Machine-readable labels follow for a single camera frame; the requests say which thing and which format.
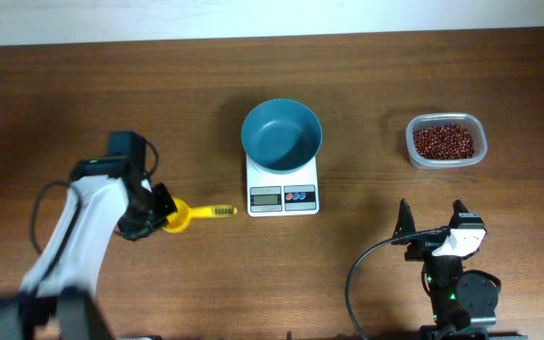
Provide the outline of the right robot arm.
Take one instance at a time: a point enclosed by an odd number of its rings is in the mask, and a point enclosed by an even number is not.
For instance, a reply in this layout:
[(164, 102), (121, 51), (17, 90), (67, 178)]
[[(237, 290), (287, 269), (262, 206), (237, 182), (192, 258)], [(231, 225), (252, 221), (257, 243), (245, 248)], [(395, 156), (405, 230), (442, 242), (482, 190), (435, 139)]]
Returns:
[(464, 267), (486, 236), (485, 223), (460, 200), (452, 203), (446, 226), (416, 230), (410, 206), (403, 199), (392, 244), (406, 245), (407, 262), (421, 262), (421, 281), (432, 303), (432, 326), (419, 330), (421, 339), (523, 339), (515, 331), (491, 332), (502, 282), (481, 270)]

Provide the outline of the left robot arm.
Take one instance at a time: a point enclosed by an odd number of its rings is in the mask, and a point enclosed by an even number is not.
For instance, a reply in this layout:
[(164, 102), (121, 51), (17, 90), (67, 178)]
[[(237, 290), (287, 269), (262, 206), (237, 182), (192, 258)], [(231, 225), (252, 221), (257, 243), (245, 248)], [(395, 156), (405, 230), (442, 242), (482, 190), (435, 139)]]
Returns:
[(0, 339), (32, 339), (52, 318), (62, 339), (112, 337), (94, 298), (111, 237), (144, 239), (178, 209), (145, 168), (154, 148), (136, 132), (117, 131), (104, 157), (75, 165), (62, 184), (64, 209), (40, 258), (18, 293), (0, 295)]

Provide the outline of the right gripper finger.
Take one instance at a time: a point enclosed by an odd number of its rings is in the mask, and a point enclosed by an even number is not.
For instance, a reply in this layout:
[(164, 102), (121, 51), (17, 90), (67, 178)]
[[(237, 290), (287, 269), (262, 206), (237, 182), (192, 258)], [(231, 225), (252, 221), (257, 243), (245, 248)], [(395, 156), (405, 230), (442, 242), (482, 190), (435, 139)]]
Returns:
[(405, 198), (399, 203), (399, 215), (392, 235), (393, 245), (407, 245), (416, 233), (415, 221)]
[(462, 223), (462, 213), (468, 214), (468, 209), (460, 199), (457, 199), (452, 203), (452, 208), (453, 215), (450, 219), (449, 226), (451, 228), (457, 228)]

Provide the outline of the yellow plastic measuring scoop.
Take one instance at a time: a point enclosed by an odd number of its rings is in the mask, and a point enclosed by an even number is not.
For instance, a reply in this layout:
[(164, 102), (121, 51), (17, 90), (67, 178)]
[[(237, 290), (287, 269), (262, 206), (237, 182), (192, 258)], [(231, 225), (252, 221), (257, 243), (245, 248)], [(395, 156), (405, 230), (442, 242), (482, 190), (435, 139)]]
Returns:
[(173, 202), (177, 210), (166, 217), (166, 224), (162, 227), (169, 233), (181, 233), (185, 231), (193, 219), (215, 219), (233, 217), (238, 213), (236, 207), (231, 205), (210, 205), (191, 208), (188, 204), (174, 197)]

